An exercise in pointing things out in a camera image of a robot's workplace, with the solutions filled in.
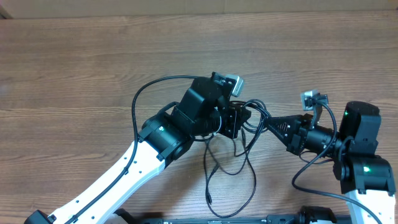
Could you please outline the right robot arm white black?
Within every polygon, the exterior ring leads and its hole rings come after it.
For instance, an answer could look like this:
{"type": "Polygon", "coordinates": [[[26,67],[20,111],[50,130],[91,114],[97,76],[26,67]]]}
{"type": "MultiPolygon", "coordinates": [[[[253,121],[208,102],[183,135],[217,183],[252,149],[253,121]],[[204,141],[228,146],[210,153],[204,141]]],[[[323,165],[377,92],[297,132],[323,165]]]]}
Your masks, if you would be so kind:
{"type": "Polygon", "coordinates": [[[346,202],[353,223],[394,223],[396,185],[390,163],[376,154],[381,125],[379,108],[362,101],[346,104],[341,124],[324,100],[308,100],[313,114],[272,117],[265,126],[300,156],[305,150],[316,156],[293,177],[292,185],[302,192],[337,198],[346,202]],[[298,177],[317,160],[333,162],[340,194],[297,185],[298,177]]]}

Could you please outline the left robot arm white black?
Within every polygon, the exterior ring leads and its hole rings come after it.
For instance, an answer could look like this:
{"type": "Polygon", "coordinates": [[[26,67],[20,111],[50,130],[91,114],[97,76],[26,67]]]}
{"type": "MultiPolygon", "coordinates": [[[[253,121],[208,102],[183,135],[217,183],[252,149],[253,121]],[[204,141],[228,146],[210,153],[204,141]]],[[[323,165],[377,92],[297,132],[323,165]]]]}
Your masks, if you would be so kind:
{"type": "Polygon", "coordinates": [[[50,215],[36,210],[26,223],[127,223],[121,205],[148,180],[184,155],[194,141],[216,134],[234,139],[250,111],[234,104],[244,80],[213,73],[191,76],[179,102],[171,102],[134,130],[123,156],[83,193],[50,215]]]}

